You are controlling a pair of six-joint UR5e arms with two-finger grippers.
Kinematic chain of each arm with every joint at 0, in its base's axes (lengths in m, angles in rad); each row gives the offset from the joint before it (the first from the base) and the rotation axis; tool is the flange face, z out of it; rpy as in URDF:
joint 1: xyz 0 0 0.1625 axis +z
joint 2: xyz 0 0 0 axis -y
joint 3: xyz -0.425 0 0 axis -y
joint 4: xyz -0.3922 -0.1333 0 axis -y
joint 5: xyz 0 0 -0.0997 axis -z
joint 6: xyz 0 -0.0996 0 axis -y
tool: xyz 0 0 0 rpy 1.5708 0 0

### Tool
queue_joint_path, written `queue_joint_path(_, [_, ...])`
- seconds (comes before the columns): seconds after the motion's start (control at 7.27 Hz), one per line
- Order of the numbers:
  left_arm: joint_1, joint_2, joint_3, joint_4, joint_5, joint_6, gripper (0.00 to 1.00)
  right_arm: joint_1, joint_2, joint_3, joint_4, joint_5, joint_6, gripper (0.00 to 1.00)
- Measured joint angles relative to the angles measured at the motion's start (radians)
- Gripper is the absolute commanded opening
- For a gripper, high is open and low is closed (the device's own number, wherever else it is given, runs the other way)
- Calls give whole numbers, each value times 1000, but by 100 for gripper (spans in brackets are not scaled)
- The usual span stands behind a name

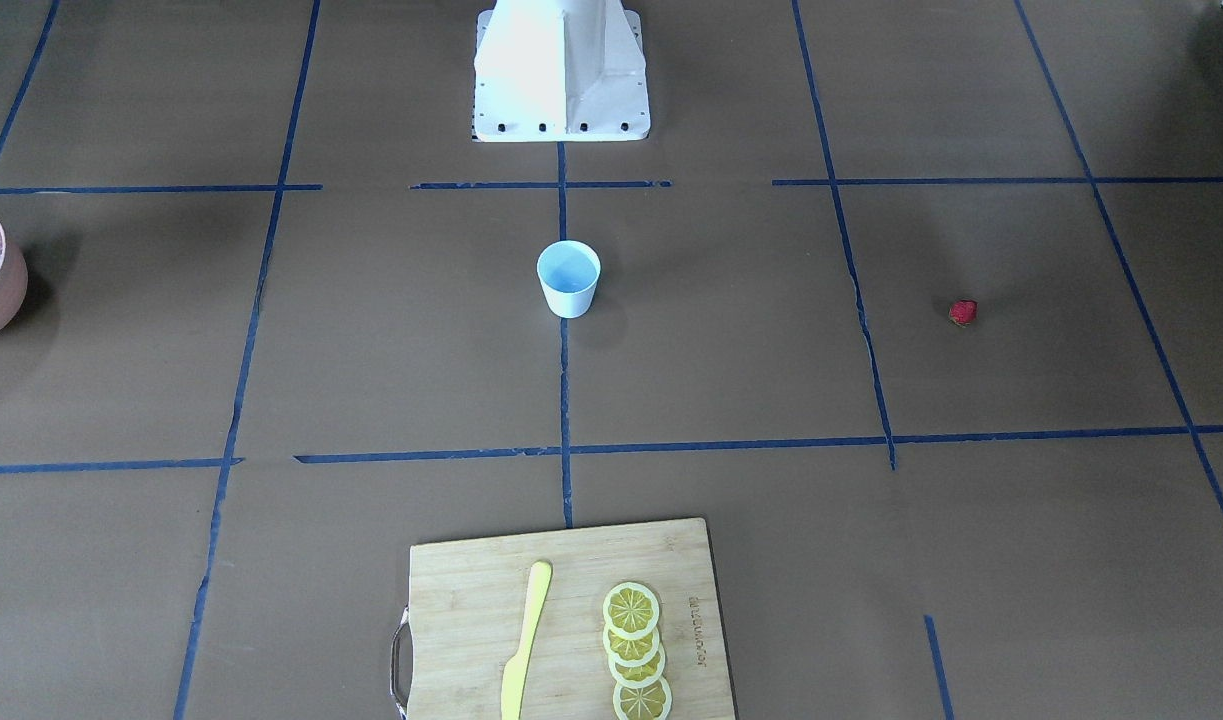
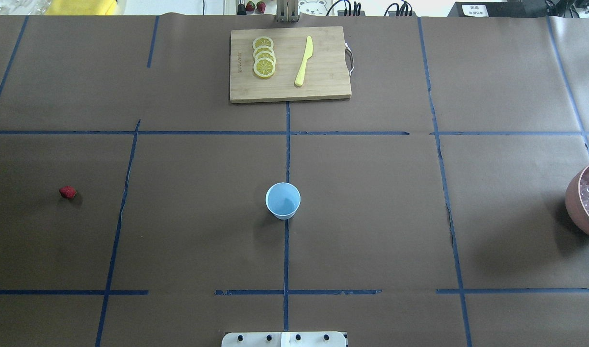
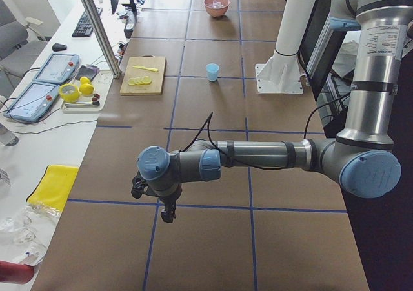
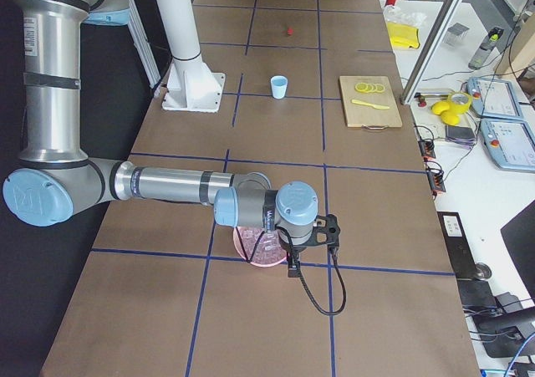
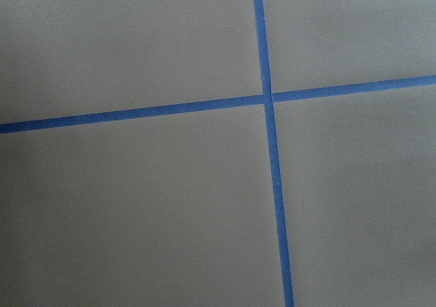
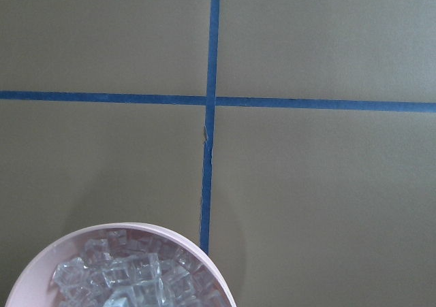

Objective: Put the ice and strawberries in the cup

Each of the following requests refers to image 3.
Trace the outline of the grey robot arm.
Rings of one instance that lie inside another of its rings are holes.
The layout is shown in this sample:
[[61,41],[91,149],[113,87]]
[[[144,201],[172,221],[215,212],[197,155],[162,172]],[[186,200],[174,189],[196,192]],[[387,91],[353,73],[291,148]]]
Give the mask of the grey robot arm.
[[330,12],[333,29],[361,33],[347,119],[335,138],[297,143],[198,139],[174,152],[150,146],[137,158],[132,196],[159,198],[165,206],[161,218],[171,223],[183,183],[219,179],[222,168],[233,166],[300,167],[325,174],[362,198],[391,191],[401,177],[401,165],[387,131],[412,0],[331,0]]

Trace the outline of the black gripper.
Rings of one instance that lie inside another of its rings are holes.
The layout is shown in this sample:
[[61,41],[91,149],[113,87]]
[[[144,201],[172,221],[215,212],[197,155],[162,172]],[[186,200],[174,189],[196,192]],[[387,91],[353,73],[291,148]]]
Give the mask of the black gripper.
[[144,179],[140,172],[132,179],[132,197],[139,199],[142,195],[146,195],[159,198],[164,203],[161,219],[165,223],[173,223],[176,218],[176,201],[182,193],[181,183],[173,183],[170,188],[163,191],[157,191],[154,188],[155,184]]

